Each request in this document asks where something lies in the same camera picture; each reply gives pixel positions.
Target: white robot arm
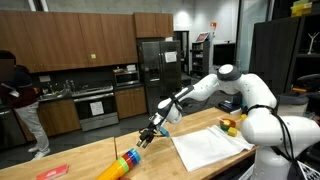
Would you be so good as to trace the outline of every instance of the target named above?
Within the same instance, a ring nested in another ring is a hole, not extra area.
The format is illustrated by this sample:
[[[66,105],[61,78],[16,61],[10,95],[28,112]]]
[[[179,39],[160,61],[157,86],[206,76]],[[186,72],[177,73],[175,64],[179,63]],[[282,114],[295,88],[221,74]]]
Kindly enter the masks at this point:
[[[160,102],[158,112],[140,135],[137,145],[140,147],[145,141],[142,147],[147,147],[166,121],[180,122],[179,102],[186,98],[203,101],[218,90],[227,94],[241,92],[249,108],[241,132],[249,143],[259,145],[251,179],[286,179],[291,161],[320,140],[320,128],[314,121],[296,116],[280,118],[272,113],[276,98],[257,75],[242,75],[236,67],[224,65],[217,75],[210,74]]]

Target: microwave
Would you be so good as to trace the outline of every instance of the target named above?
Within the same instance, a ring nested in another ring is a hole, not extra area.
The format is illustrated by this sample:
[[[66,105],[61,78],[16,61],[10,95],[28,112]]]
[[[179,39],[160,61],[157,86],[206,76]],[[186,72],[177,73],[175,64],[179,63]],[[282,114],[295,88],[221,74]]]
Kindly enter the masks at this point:
[[[116,86],[137,84],[140,82],[138,71],[124,71],[114,74]]]

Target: wooden table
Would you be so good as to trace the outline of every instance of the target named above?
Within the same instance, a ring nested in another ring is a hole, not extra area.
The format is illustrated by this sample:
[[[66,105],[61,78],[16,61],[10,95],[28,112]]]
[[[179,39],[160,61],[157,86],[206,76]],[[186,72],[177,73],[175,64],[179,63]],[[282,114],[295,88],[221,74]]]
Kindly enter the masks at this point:
[[[227,117],[237,122],[240,127],[240,116],[230,115],[216,108],[207,109],[183,117],[178,125],[165,124],[170,136],[180,136],[205,129],[219,123],[217,117]],[[242,151],[226,160],[206,167],[187,172],[171,138],[155,138],[146,149],[138,148],[139,133],[134,132],[115,139],[117,155],[120,157],[134,147],[141,156],[141,161],[124,177],[133,180],[143,179],[209,179],[255,153],[256,147],[250,151]]]
[[[108,138],[61,153],[0,170],[0,179],[36,179],[42,172],[69,165],[62,179],[95,179],[116,160],[114,138]]]

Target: white pants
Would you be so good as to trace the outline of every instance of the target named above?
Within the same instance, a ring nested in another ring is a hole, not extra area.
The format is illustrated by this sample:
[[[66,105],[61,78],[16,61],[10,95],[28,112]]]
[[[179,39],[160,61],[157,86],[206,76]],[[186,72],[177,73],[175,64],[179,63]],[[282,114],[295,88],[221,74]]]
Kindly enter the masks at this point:
[[[49,147],[49,140],[39,121],[37,113],[38,106],[39,103],[35,102],[29,106],[14,110],[36,138],[36,147],[38,147],[40,151],[46,151]]]

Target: stainless steel refrigerator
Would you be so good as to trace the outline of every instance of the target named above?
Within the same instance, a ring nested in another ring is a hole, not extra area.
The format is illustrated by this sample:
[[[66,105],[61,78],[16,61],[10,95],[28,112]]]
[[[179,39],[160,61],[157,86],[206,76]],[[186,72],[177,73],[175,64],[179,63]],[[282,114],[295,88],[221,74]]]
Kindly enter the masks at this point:
[[[140,42],[138,54],[151,116],[157,112],[161,100],[181,90],[180,41]]]

